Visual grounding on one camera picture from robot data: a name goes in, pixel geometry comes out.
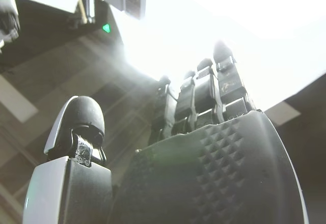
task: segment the green indicator light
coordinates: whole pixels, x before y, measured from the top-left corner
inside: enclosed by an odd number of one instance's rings
[[[107,32],[107,33],[110,33],[111,32],[111,29],[110,29],[110,25],[109,24],[105,24],[102,29]]]

